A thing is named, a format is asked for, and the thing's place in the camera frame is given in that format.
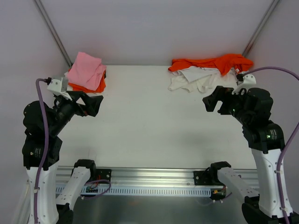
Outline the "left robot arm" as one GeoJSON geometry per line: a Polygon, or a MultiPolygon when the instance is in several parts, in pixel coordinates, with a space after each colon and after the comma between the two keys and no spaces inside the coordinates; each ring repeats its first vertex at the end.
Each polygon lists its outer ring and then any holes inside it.
{"type": "Polygon", "coordinates": [[[38,93],[38,101],[28,104],[23,112],[26,139],[22,154],[30,184],[30,224],[70,224],[82,187],[97,177],[95,161],[78,160],[64,189],[66,195],[56,198],[56,173],[63,143],[58,135],[74,115],[95,117],[103,100],[101,95],[90,97],[82,91],[68,94],[70,99],[56,96],[50,108],[38,93]]]}

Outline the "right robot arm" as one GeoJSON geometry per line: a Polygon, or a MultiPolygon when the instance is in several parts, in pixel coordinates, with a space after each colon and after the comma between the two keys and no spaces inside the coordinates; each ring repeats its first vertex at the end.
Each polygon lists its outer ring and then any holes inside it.
{"type": "Polygon", "coordinates": [[[255,160],[259,190],[252,189],[226,161],[208,168],[209,181],[222,184],[242,203],[242,214],[249,224],[297,224],[299,215],[287,198],[283,155],[287,149],[282,128],[270,120],[273,99],[260,88],[241,89],[217,86],[203,98],[207,112],[216,104],[221,115],[231,115],[242,125],[242,133],[255,160]]]}

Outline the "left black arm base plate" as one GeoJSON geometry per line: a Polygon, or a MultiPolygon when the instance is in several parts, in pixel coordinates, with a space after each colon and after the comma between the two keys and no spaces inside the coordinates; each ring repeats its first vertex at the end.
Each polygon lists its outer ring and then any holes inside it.
{"type": "Polygon", "coordinates": [[[95,180],[108,180],[111,181],[112,170],[107,168],[97,168],[95,180]]]}

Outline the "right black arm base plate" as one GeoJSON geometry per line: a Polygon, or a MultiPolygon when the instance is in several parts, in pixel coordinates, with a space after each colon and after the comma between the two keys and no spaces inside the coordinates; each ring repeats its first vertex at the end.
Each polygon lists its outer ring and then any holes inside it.
{"type": "Polygon", "coordinates": [[[221,186],[219,182],[213,179],[208,170],[193,171],[195,186],[221,186]]]}

